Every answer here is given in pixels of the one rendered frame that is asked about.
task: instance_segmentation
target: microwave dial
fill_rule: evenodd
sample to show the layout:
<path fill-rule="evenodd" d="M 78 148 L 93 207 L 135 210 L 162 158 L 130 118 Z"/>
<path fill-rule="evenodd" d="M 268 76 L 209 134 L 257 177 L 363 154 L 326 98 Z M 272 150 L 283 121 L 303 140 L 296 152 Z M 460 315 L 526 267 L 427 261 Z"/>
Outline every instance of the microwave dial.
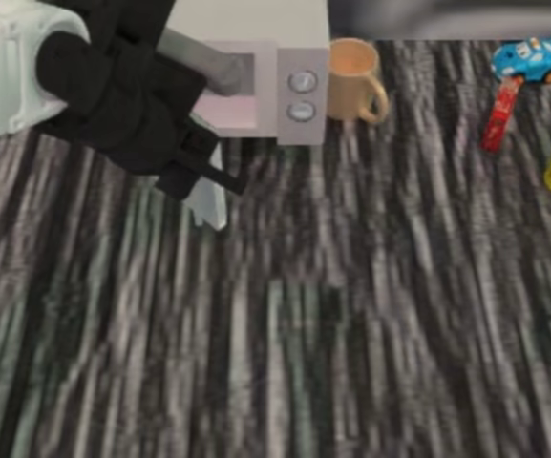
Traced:
<path fill-rule="evenodd" d="M 295 93 L 307 94 L 317 87 L 317 76 L 309 70 L 297 72 L 290 76 L 288 85 Z"/>
<path fill-rule="evenodd" d="M 287 107 L 287 115 L 297 122 L 308 122 L 315 117 L 315 106 L 309 102 L 296 102 Z"/>

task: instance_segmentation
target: mug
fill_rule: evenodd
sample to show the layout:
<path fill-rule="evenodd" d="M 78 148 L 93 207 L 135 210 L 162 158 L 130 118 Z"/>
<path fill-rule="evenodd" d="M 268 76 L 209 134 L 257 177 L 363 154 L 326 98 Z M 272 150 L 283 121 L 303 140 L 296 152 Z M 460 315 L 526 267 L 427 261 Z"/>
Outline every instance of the mug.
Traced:
<path fill-rule="evenodd" d="M 379 53 L 373 45 L 356 38 L 339 38 L 330 43 L 328 117 L 340 121 L 363 119 L 370 124 L 383 122 L 390 101 L 380 72 Z M 371 109 L 373 100 L 377 113 Z"/>

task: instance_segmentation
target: car window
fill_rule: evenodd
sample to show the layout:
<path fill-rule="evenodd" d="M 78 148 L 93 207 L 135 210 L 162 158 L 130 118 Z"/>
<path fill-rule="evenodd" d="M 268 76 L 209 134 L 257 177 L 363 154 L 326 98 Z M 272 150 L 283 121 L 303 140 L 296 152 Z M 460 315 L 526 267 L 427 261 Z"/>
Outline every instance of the car window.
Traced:
<path fill-rule="evenodd" d="M 527 46 L 527 43 L 519 43 L 517 45 L 517 54 L 522 59 L 527 59 L 532 54 L 532 51 L 530 50 L 530 47 Z"/>

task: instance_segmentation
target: microwave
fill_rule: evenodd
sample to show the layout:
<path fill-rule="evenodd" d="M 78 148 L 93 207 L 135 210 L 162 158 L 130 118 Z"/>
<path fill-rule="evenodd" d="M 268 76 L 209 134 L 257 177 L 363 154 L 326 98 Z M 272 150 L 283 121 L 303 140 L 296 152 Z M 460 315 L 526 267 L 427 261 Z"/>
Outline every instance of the microwave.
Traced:
<path fill-rule="evenodd" d="M 273 137 L 280 145 L 323 143 L 327 0 L 177 0 L 167 30 L 242 63 L 235 94 L 207 90 L 194 107 L 219 136 Z"/>

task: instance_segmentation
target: mug handle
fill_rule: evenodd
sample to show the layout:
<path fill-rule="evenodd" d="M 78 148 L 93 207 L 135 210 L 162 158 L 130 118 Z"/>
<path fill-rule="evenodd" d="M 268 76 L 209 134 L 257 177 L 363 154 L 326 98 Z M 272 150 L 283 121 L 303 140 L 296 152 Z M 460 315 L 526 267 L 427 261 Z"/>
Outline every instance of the mug handle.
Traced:
<path fill-rule="evenodd" d="M 368 74 L 365 77 L 367 83 L 369 83 L 372 91 L 374 92 L 378 110 L 377 114 L 375 114 L 371 111 L 371 109 L 361 107 L 358 115 L 369 124 L 379 124 L 380 122 L 385 121 L 386 117 L 388 117 L 388 113 L 390 112 L 390 100 L 388 99 L 388 95 L 386 94 L 383 84 L 381 84 L 373 74 Z"/>

